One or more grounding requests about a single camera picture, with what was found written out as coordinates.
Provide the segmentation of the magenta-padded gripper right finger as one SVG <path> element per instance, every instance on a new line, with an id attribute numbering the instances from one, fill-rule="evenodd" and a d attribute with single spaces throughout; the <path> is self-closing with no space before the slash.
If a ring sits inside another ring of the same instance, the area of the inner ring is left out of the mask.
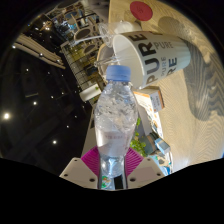
<path id="1" fill-rule="evenodd" d="M 125 175 L 128 189 L 140 188 L 164 177 L 152 158 L 144 158 L 132 148 L 125 157 Z"/>

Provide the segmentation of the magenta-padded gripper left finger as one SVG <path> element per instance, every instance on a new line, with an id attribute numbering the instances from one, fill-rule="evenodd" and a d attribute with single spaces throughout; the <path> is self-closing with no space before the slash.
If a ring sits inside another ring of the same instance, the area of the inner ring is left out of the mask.
<path id="1" fill-rule="evenodd" d="M 93 147 L 81 158 L 72 158 L 60 177 L 84 188 L 97 189 L 99 175 L 100 156 L 97 147 Z"/>

